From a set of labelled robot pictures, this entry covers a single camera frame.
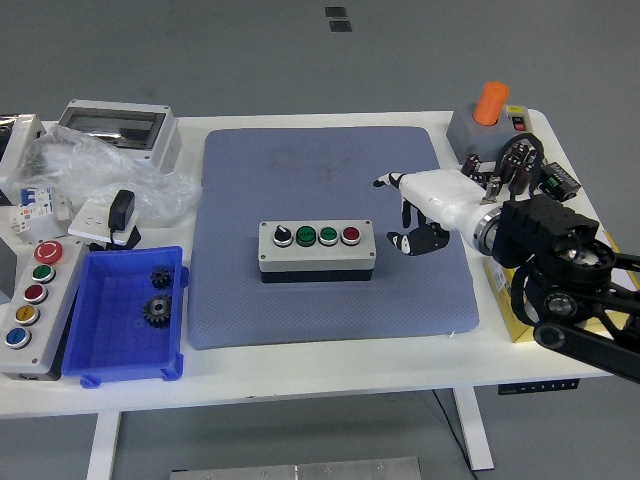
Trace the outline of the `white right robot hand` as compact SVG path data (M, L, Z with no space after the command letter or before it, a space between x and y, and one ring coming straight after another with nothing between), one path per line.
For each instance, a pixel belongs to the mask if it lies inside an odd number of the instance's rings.
M457 170L388 173L373 182L395 187L402 198L402 222L417 227L410 232L389 232L387 238L403 254L419 256L444 248L457 231L476 251L489 256L500 216L500 207L484 199L485 191Z

